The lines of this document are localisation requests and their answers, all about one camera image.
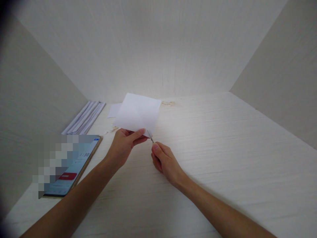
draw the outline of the left hand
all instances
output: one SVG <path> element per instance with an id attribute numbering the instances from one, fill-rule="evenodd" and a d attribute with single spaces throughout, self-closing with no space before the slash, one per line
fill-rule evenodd
<path id="1" fill-rule="evenodd" d="M 144 128 L 136 132 L 128 131 L 122 128 L 119 129 L 116 132 L 106 158 L 108 157 L 111 159 L 119 169 L 125 164 L 132 148 L 148 139 L 143 135 L 144 133 Z"/>

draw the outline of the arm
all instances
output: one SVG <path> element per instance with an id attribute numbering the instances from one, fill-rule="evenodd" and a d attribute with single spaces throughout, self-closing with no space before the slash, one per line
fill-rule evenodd
<path id="1" fill-rule="evenodd" d="M 169 147 L 156 142 L 153 144 L 151 156 L 156 169 L 198 207 L 222 237 L 275 237 L 193 182 L 179 166 Z"/>
<path id="2" fill-rule="evenodd" d="M 135 133 L 118 130 L 106 157 L 21 237 L 70 237 L 104 187 L 124 165 L 132 148 L 147 140 L 144 132 L 145 129 Z"/>

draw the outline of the wood grain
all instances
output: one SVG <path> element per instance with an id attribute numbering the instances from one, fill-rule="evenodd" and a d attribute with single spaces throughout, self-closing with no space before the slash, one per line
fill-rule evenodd
<path id="1" fill-rule="evenodd" d="M 317 151 L 233 94 L 163 99 L 153 139 L 171 147 L 182 168 L 208 191 L 277 237 L 314 237 Z M 104 139 L 83 177 L 114 137 L 106 105 L 90 134 Z M 74 237 L 218 237 L 199 210 L 155 170 L 152 142 L 136 146 Z M 23 233 L 57 200 L 28 189 L 7 217 Z"/>
<path id="2" fill-rule="evenodd" d="M 228 92 L 287 0 L 28 0 L 16 16 L 88 100 Z"/>
<path id="3" fill-rule="evenodd" d="M 87 99 L 13 16 L 3 36 L 0 81 L 0 182 L 6 213 L 32 182 L 33 135 L 55 135 Z"/>
<path id="4" fill-rule="evenodd" d="M 317 149 L 316 1 L 288 1 L 231 92 Z"/>

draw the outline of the stain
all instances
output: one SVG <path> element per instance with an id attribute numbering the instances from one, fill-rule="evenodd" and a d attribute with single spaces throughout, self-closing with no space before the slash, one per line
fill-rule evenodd
<path id="1" fill-rule="evenodd" d="M 119 127 L 112 127 L 112 131 L 111 132 L 115 132 L 117 129 L 119 129 Z"/>
<path id="2" fill-rule="evenodd" d="M 175 106 L 175 105 L 176 105 L 175 102 L 165 102 L 165 101 L 162 101 L 161 104 L 162 104 L 162 105 L 166 105 L 166 106 Z"/>

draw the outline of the smartphone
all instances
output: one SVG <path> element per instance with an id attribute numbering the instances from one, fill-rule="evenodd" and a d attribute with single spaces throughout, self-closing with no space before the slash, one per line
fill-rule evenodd
<path id="1" fill-rule="evenodd" d="M 44 196 L 65 197 L 77 185 L 101 141 L 102 136 L 96 137 L 62 176 L 50 186 Z"/>

